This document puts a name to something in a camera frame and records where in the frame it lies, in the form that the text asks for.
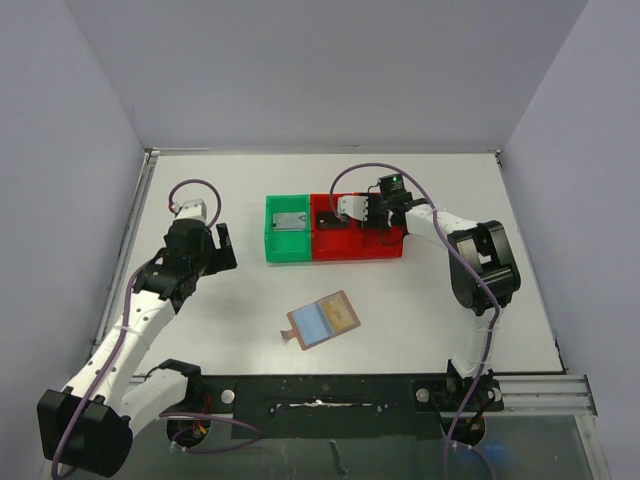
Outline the brown leather card holder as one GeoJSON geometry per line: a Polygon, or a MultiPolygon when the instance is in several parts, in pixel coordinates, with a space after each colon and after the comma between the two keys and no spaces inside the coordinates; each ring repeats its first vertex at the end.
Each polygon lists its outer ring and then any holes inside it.
{"type": "Polygon", "coordinates": [[[361,326],[344,290],[287,313],[290,328],[281,330],[284,341],[296,340],[303,351],[361,326]]]}

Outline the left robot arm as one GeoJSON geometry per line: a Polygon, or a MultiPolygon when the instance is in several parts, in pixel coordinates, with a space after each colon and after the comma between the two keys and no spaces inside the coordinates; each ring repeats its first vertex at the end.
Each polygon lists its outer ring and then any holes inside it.
{"type": "Polygon", "coordinates": [[[60,390],[46,390],[36,410],[51,476],[59,467],[109,478],[127,459],[135,436],[186,397],[182,372],[128,388],[159,333],[195,293],[198,281],[236,268],[226,224],[176,219],[164,245],[130,277],[123,313],[89,361],[60,390]]]}

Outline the green plastic bin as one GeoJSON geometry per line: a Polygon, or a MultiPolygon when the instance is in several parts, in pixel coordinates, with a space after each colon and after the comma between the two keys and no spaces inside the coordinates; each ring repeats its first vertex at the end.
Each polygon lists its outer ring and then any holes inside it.
{"type": "Polygon", "coordinates": [[[264,247],[268,263],[301,263],[312,259],[309,194],[266,197],[264,247]]]}

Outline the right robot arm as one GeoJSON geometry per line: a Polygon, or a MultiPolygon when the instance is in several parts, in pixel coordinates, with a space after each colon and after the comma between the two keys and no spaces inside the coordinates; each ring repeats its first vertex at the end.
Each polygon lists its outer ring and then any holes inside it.
{"type": "Polygon", "coordinates": [[[376,194],[341,200],[339,212],[362,226],[388,230],[399,227],[409,236],[442,245],[448,254],[454,298],[475,318],[451,358],[463,379],[489,373],[493,337],[502,310],[520,289],[521,276],[504,226],[495,220],[466,220],[437,208],[433,201],[409,192],[400,174],[381,177],[376,194]]]}

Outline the red plastic double bin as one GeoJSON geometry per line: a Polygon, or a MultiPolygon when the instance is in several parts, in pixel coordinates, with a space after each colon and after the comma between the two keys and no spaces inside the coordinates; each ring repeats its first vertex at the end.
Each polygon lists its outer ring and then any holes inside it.
{"type": "Polygon", "coordinates": [[[331,211],[328,194],[311,194],[311,252],[313,261],[355,261],[399,258],[403,254],[405,231],[365,229],[360,221],[348,220],[347,229],[319,230],[316,213],[331,211]]]}

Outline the blue credit card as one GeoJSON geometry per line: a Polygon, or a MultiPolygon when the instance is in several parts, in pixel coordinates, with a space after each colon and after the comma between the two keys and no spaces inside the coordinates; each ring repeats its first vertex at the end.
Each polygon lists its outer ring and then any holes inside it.
{"type": "Polygon", "coordinates": [[[328,339],[332,333],[321,307],[317,304],[294,310],[292,318],[304,347],[314,346],[328,339]]]}

